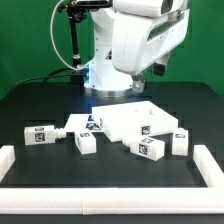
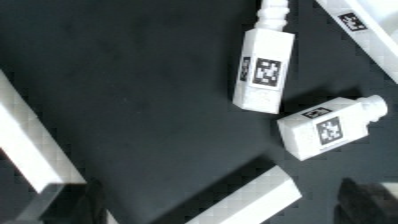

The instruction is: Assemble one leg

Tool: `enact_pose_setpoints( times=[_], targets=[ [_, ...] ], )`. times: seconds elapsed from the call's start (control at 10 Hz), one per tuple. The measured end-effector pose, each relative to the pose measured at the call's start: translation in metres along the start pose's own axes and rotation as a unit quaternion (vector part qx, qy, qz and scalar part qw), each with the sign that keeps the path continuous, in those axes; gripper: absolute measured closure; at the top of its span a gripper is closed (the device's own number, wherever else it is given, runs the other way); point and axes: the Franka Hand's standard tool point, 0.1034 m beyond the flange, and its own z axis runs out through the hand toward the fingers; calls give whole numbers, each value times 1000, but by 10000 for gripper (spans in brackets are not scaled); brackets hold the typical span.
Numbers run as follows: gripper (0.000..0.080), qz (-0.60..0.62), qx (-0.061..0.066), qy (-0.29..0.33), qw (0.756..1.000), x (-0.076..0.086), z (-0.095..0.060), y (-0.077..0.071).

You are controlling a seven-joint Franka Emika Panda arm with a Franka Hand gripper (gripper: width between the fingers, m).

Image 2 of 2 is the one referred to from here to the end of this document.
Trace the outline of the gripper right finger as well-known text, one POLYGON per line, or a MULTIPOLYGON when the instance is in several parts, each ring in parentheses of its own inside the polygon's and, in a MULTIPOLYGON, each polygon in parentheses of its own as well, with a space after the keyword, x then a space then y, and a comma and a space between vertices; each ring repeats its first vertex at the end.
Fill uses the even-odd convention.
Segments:
POLYGON ((359 184, 343 179, 334 224, 398 224, 398 182, 359 184))

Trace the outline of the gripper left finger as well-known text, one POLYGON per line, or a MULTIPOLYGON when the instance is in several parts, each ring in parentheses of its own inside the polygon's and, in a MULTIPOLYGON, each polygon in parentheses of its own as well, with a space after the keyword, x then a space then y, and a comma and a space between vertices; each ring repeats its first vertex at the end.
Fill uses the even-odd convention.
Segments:
POLYGON ((1 224, 104 224, 104 192, 99 182, 49 184, 19 215, 1 224))

